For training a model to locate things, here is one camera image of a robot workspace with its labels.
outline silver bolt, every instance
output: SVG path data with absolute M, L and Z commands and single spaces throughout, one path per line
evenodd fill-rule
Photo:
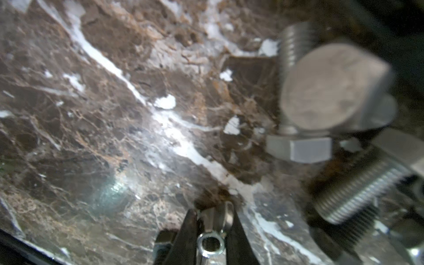
M 332 140 L 326 134 L 300 132 L 282 111 L 285 79 L 294 66 L 318 43 L 318 33 L 310 22 L 300 22 L 286 27 L 279 35 L 279 85 L 280 123 L 278 134 L 268 135 L 266 151 L 282 160 L 298 163 L 317 163 L 331 157 Z
M 406 176 L 424 176 L 424 142 L 398 130 L 383 130 L 360 156 L 315 198 L 315 209 L 329 223 L 347 220 Z

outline metal part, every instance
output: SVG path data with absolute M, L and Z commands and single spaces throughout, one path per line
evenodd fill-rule
M 389 233 L 398 253 L 411 265 L 424 265 L 424 225 L 418 220 L 404 218 Z
M 308 22 L 280 34 L 279 135 L 266 150 L 299 163 L 332 156 L 329 134 L 364 131 L 389 124 L 397 104 L 386 91 L 395 74 L 380 58 L 346 42 L 313 48 L 318 35 Z
M 198 263 L 207 264 L 207 259 L 220 255 L 225 249 L 224 238 L 234 220 L 234 205 L 226 201 L 200 213 L 202 233 L 197 238 Z
M 214 226 L 214 224 L 217 225 L 215 229 L 219 230 L 219 232 L 215 232 L 220 235 L 215 235 L 216 237 L 225 237 L 226 264 L 260 265 L 247 240 L 243 226 L 234 210 L 233 204 L 231 202 L 225 202 L 213 209 L 214 212 L 217 213 L 216 215 L 214 214 L 214 216 L 219 218 L 213 218 L 213 222 L 207 223 L 209 226 L 211 223 L 213 224 L 212 226 Z M 207 263 L 208 259 L 206 258 L 196 259 L 196 252 L 199 252 L 197 247 L 198 235 L 204 232 L 202 226 L 203 221 L 198 218 L 197 211 L 193 209 L 188 210 L 180 231 L 175 237 L 173 245 L 162 265 L 194 265 Z M 169 242 L 169 240 L 168 238 L 167 240 L 158 239 L 157 241 Z
M 153 247 L 153 265 L 162 265 L 173 245 L 177 232 L 162 230 L 156 237 Z
M 331 158 L 332 139 L 267 135 L 265 149 L 278 159 L 297 163 L 317 163 Z
M 315 198 L 314 207 L 326 221 L 340 224 L 402 178 L 424 176 L 424 142 L 420 139 L 386 128 L 371 145 L 343 178 Z
M 279 38 L 279 79 L 282 91 L 290 70 L 317 45 L 318 33 L 310 22 L 300 22 L 286 27 Z M 316 163 L 331 158 L 331 138 L 299 135 L 298 129 L 284 112 L 280 114 L 279 134 L 268 135 L 266 139 L 266 151 L 278 159 Z
M 349 43 L 325 44 L 290 71 L 280 109 L 301 132 L 385 126 L 396 113 L 396 102 L 385 93 L 394 78 L 390 64 L 365 50 Z
M 310 234 L 320 249 L 336 265 L 359 265 L 362 261 L 354 248 L 371 230 L 376 216 L 377 209 L 368 206 L 341 225 L 325 223 L 320 227 L 310 227 Z

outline hex bolt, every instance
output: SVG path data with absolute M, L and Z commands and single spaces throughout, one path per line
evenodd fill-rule
M 279 35 L 279 83 L 280 90 L 288 73 L 296 63 L 318 43 L 318 33 L 310 22 L 299 22 L 286 27 Z M 298 131 L 282 113 L 279 132 L 281 135 L 293 135 Z
M 360 265 L 362 261 L 354 248 L 374 226 L 377 215 L 377 208 L 370 205 L 340 225 L 325 222 L 319 227 L 310 227 L 310 234 L 336 265 Z
M 412 174 L 424 176 L 424 142 L 386 128 L 345 176 L 317 195 L 314 207 L 327 222 L 340 224 Z

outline brown marble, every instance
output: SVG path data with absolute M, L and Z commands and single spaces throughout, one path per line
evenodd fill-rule
M 330 264 L 303 216 L 323 165 L 263 150 L 278 123 L 277 64 L 256 51 L 307 11 L 17 3 L 0 10 L 1 229 L 67 264 L 151 264 L 160 229 L 231 199 L 261 264 Z M 219 78 L 227 68 L 231 82 Z M 167 95 L 170 110 L 155 104 Z M 240 133 L 225 134 L 235 115 Z M 404 264 L 382 239 L 361 248 L 365 264 Z

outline bolt thread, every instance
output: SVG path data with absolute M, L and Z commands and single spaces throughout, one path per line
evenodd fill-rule
M 354 250 L 359 241 L 373 228 L 378 209 L 368 205 L 340 225 L 329 225 L 327 233 L 343 248 Z
M 375 147 L 367 155 L 315 198 L 314 207 L 327 222 L 341 224 L 381 195 L 403 177 L 409 169 Z
M 283 88 L 284 80 L 295 64 L 318 43 L 317 31 L 309 22 L 299 22 L 286 27 L 279 35 L 279 83 L 280 91 Z M 281 113 L 279 133 L 281 135 L 298 134 L 291 121 Z
M 171 245 L 165 245 L 162 249 L 159 249 L 155 261 L 153 262 L 153 265 L 162 265 L 162 263 L 165 261 L 166 257 L 168 256 L 169 250 L 171 250 Z

